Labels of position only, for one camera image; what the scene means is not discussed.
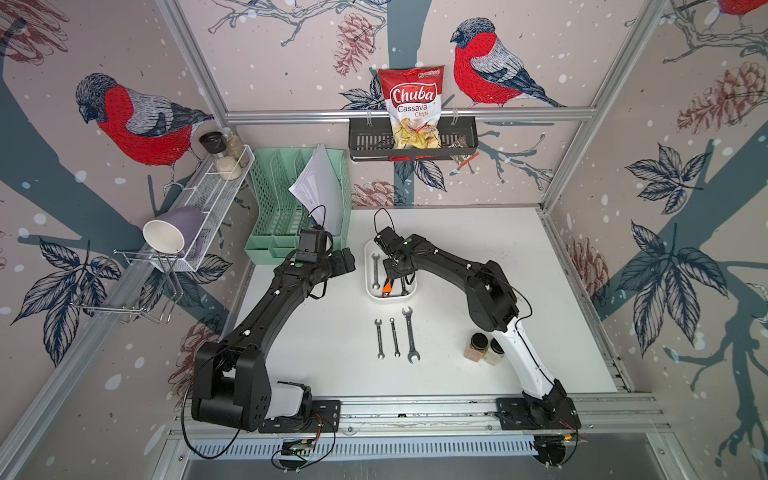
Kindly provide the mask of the small silver open-end wrench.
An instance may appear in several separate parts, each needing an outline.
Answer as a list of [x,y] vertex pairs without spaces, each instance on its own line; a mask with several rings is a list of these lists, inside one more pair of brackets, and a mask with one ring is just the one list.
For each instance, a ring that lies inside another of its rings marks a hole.
[[396,329],[396,321],[394,317],[391,317],[389,319],[390,323],[390,330],[392,335],[392,341],[393,341],[393,353],[396,358],[401,357],[401,351],[399,348],[399,342],[398,342],[398,335],[397,335],[397,329]]

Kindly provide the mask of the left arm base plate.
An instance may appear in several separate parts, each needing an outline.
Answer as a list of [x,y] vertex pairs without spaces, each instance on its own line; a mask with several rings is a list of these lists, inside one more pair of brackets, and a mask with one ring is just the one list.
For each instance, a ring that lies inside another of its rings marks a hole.
[[279,416],[264,421],[261,434],[332,433],[338,430],[342,402],[338,399],[313,400],[293,416]]

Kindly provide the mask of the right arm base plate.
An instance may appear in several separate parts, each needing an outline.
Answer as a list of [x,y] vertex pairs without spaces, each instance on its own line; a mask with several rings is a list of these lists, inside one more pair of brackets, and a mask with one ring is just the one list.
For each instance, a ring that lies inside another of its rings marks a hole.
[[574,402],[569,397],[540,400],[519,397],[501,397],[495,401],[496,417],[501,428],[512,430],[580,430],[581,420]]

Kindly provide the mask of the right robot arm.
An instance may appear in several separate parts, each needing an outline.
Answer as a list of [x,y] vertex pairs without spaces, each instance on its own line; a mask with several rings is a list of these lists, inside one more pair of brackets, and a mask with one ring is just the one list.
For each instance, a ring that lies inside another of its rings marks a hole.
[[521,397],[497,413],[504,428],[525,430],[581,428],[573,400],[544,366],[522,325],[515,289],[501,266],[492,260],[470,261],[412,234],[407,238],[387,227],[374,237],[386,256],[384,268],[393,279],[419,271],[431,273],[461,290],[470,319],[493,335],[511,363],[522,388]]

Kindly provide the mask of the silver wrench marked 11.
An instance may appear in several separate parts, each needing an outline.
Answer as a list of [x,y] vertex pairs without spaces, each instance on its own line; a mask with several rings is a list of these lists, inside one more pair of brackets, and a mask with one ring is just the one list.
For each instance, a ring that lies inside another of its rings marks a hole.
[[384,353],[384,347],[383,347],[383,338],[382,338],[382,320],[381,319],[375,319],[374,325],[376,327],[376,335],[377,335],[377,358],[379,360],[383,360],[386,355]]

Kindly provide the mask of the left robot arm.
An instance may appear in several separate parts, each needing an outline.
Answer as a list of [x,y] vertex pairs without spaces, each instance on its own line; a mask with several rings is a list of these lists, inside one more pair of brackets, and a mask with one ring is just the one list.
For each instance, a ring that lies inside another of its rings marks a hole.
[[278,415],[266,360],[291,314],[317,285],[355,270],[351,250],[321,254],[292,251],[273,270],[265,294],[246,318],[217,343],[207,342],[195,356],[191,415],[198,422],[256,431]]

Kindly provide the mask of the large silver open-end wrench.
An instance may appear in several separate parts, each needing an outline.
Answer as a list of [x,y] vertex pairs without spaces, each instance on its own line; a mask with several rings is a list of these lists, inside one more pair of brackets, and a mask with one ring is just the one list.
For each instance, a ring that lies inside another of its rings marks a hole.
[[415,345],[415,338],[414,338],[413,325],[412,325],[412,313],[413,313],[413,310],[410,306],[402,309],[402,314],[405,318],[407,334],[408,334],[409,351],[408,351],[407,359],[411,364],[414,364],[416,361],[420,361],[421,357]]

